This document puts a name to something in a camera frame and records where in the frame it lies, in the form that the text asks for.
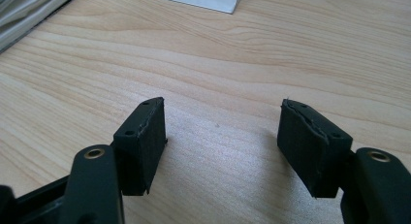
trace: wooden table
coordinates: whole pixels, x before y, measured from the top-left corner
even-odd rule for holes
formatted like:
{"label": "wooden table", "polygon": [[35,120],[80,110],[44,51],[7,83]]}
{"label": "wooden table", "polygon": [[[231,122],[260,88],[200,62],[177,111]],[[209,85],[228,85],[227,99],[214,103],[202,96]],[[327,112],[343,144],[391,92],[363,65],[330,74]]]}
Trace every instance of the wooden table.
{"label": "wooden table", "polygon": [[127,223],[342,223],[276,145],[284,98],[411,169],[411,0],[74,0],[0,55],[0,183],[17,196],[163,96],[169,144]]}

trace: light wooden surface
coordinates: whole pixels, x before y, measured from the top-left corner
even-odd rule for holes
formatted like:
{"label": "light wooden surface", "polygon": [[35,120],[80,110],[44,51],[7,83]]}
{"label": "light wooden surface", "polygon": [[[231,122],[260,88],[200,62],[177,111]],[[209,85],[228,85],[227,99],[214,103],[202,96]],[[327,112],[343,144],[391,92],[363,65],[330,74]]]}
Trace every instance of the light wooden surface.
{"label": "light wooden surface", "polygon": [[127,223],[342,223],[276,146],[306,103],[411,169],[411,0],[75,0],[0,55],[0,183],[17,196],[163,96],[169,144]]}

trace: wood grain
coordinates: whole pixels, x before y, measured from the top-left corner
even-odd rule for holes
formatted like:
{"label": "wood grain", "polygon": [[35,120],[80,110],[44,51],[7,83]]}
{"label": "wood grain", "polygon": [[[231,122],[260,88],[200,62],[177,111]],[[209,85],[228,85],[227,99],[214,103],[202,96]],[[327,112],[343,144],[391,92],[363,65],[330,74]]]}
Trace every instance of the wood grain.
{"label": "wood grain", "polygon": [[163,96],[169,144],[127,223],[342,223],[276,146],[304,102],[411,169],[411,0],[74,0],[0,55],[0,183],[17,196]]}

